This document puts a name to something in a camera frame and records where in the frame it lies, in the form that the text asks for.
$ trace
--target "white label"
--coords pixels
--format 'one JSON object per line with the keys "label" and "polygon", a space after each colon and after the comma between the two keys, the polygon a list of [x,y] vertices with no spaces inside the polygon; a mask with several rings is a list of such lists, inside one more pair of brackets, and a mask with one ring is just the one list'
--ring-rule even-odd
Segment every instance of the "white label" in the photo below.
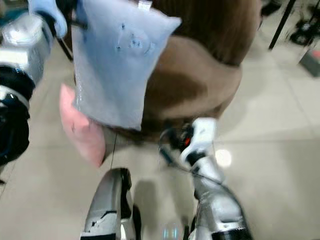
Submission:
{"label": "white label", "polygon": [[152,6],[152,1],[139,0],[138,8],[142,10],[149,11]]}

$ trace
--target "tile floor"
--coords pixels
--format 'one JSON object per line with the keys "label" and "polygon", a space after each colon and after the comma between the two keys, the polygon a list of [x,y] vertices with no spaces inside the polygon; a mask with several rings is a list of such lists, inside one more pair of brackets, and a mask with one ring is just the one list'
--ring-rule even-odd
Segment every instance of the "tile floor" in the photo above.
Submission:
{"label": "tile floor", "polygon": [[[284,41],[267,51],[280,15],[267,19],[243,63],[236,98],[219,122],[215,149],[231,153],[229,186],[257,240],[320,239],[320,79],[297,65],[304,49]],[[195,210],[190,176],[167,169],[154,145],[110,135],[113,151],[94,169],[67,140],[59,116],[61,82],[71,64],[55,46],[31,103],[31,144],[0,177],[0,240],[78,240],[94,192],[111,167],[129,167],[144,239]]]}

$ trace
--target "brown chair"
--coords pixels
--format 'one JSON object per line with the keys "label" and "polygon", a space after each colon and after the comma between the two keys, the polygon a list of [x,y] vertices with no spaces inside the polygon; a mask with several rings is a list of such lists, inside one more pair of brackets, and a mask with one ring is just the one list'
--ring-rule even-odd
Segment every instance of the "brown chair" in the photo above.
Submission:
{"label": "brown chair", "polygon": [[153,0],[153,7],[182,24],[148,81],[141,132],[114,129],[139,141],[158,140],[167,124],[222,115],[241,82],[261,0]]}

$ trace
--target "pink cloth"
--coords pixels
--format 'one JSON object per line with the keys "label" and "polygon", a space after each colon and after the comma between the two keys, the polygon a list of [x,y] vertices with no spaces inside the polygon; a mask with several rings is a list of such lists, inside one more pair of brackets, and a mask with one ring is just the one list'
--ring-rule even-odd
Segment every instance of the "pink cloth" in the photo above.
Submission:
{"label": "pink cloth", "polygon": [[76,110],[72,105],[75,91],[62,84],[60,91],[60,115],[63,129],[88,162],[99,168],[104,160],[106,141],[102,126]]}

